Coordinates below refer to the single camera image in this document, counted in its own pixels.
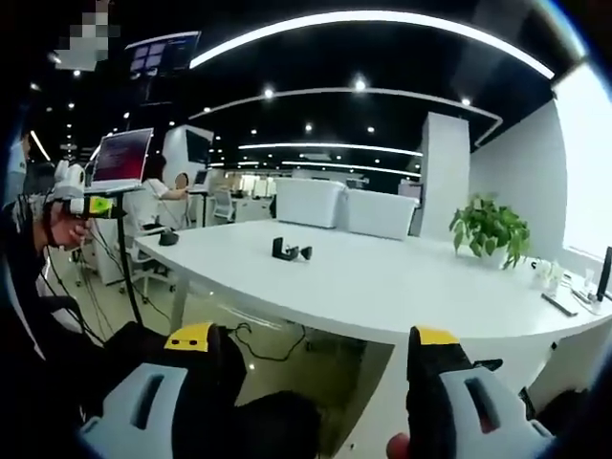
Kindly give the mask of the person's left hand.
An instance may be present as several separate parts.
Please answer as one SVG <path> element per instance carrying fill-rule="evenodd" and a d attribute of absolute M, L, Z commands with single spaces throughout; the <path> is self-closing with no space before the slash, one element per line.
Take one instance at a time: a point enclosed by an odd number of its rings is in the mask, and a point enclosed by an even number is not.
<path fill-rule="evenodd" d="M 49 207 L 43 229 L 49 246 L 72 250 L 79 247 L 90 234 L 90 221 L 68 212 L 61 203 L 56 202 Z"/>

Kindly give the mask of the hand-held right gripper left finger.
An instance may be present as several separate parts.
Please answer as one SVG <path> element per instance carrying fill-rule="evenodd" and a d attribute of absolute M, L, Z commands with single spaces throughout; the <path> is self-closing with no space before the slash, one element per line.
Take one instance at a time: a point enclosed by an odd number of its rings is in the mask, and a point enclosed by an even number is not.
<path fill-rule="evenodd" d="M 225 414 L 219 327 L 172 333 L 104 399 L 78 432 L 89 458 L 196 458 Z"/>

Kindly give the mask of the person's right hand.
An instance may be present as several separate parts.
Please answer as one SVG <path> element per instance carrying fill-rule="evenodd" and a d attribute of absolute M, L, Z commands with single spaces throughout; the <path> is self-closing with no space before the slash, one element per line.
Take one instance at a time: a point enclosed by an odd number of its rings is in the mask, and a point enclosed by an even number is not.
<path fill-rule="evenodd" d="M 399 432 L 391 437 L 387 442 L 385 452 L 388 459 L 409 459 L 408 435 Z"/>

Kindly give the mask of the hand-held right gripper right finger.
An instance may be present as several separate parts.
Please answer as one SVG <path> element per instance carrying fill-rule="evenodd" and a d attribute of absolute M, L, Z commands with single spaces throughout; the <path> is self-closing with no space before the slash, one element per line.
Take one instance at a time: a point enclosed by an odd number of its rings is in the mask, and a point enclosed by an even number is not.
<path fill-rule="evenodd" d="M 406 379 L 412 458 L 536 458 L 554 440 L 447 331 L 410 329 Z"/>

